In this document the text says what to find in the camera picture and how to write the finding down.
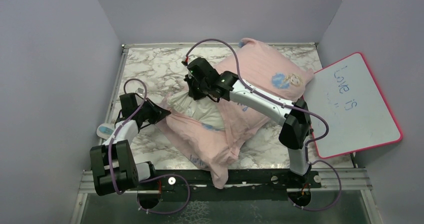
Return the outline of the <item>Elsa print pink-lined pillowcase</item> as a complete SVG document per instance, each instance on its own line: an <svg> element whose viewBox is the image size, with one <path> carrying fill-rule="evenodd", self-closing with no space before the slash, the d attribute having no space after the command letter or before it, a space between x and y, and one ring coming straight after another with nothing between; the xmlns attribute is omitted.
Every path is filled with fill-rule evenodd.
<svg viewBox="0 0 424 224"><path fill-rule="evenodd" d="M240 72L243 79L255 87L286 100L296 101L314 78L312 69L302 69L274 47L243 38L236 55L230 55L215 65L218 73ZM224 130L210 130L167 104L171 112L157 124L170 143L197 168L209 171L213 185L222 189L229 178L228 167L235 162L244 142L253 137L269 118L256 110L232 101L214 102L223 118Z"/></svg>

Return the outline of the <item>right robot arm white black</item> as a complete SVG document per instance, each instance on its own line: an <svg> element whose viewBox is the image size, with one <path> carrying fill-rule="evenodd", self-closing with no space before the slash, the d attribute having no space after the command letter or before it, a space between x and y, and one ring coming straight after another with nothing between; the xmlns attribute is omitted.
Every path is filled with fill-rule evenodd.
<svg viewBox="0 0 424 224"><path fill-rule="evenodd" d="M278 140L288 149L289 183L300 188L308 182L311 164L306 142L311 133L311 117L303 99L295 102L286 100L256 88L231 71L218 73L202 57L191 62L185 59L181 63L188 70L184 81L188 84L189 96L194 100L207 97L215 103L226 100L241 104L281 126Z"/></svg>

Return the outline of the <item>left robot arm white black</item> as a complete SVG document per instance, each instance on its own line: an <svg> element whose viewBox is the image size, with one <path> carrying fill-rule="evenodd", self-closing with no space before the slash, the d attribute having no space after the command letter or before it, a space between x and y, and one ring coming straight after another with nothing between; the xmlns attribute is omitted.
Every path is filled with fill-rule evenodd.
<svg viewBox="0 0 424 224"><path fill-rule="evenodd" d="M123 94L119 100L120 115L111 136L89 152L94 189L99 196L121 195L139 184L149 190L157 184L154 165L150 161L136 164L130 145L143 128L159 123L171 112L136 93Z"/></svg>

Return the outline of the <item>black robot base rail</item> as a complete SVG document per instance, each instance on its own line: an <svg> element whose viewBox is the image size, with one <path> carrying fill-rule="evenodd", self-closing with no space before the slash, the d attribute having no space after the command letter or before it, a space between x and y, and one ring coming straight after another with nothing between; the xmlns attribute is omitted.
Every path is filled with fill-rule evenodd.
<svg viewBox="0 0 424 224"><path fill-rule="evenodd" d="M213 185L209 171L199 169L157 170L158 180L137 187L137 201L146 209L160 202L189 201L289 201L307 205L311 191L321 188L317 171L298 177L288 169L231 169L222 189Z"/></svg>

